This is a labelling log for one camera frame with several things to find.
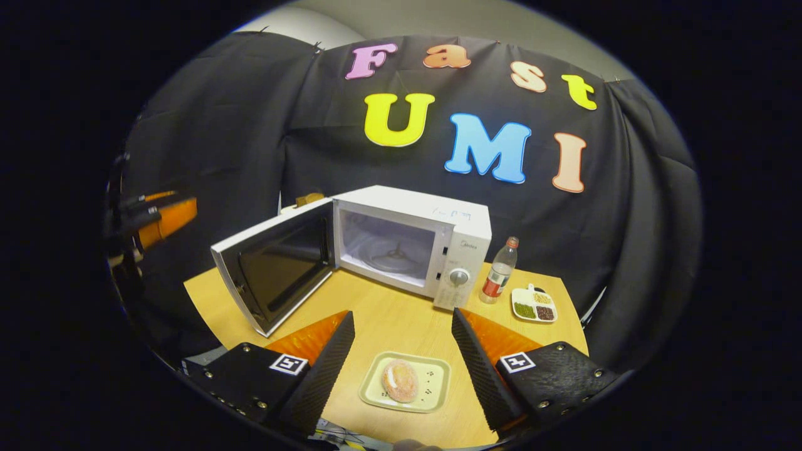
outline food tray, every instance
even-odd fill
[[[404,404],[393,400],[382,385],[384,368],[395,359],[406,360],[418,376],[418,396],[411,403]],[[451,365],[444,360],[387,351],[373,359],[371,369],[359,387],[359,397],[366,403],[379,407],[404,412],[430,413],[445,404],[450,379]]]
[[[516,304],[531,307],[536,318],[529,318],[519,314],[515,310]],[[544,292],[535,291],[535,286],[531,283],[526,290],[523,288],[512,290],[510,305],[512,313],[524,321],[533,321],[535,323],[554,323],[557,321],[557,306],[554,305],[554,299]]]

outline microwave oven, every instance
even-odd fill
[[[335,269],[426,296],[468,301],[490,245],[488,207],[386,186],[325,197],[212,246],[242,313],[267,337]]]

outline microwave dial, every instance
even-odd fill
[[[451,273],[448,274],[448,279],[452,281],[454,285],[464,285],[468,282],[471,278],[470,274],[466,270],[463,269],[455,269]]]

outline table surface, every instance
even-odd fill
[[[588,355],[577,312],[559,278],[514,270],[499,300],[486,304],[479,300],[479,292],[489,270],[490,264],[485,263],[464,307],[466,310],[540,344],[565,341]],[[509,293],[530,283],[552,296],[557,308],[555,323],[524,321],[512,313]],[[413,438],[442,448],[489,445],[498,440],[484,419],[468,369],[452,337],[452,313],[434,308],[431,299],[339,269],[270,338],[265,338],[256,333],[241,313],[217,268],[189,279],[184,286],[201,317],[227,349],[243,342],[265,346],[327,316],[353,311],[356,337],[322,413],[323,418],[337,425],[390,443]],[[362,401],[358,396],[359,386],[373,359],[385,351],[448,362],[452,375],[445,404],[434,412],[417,413]]]

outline bun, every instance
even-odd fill
[[[384,368],[382,385],[387,395],[399,403],[409,403],[418,396],[418,375],[406,361],[395,359]]]

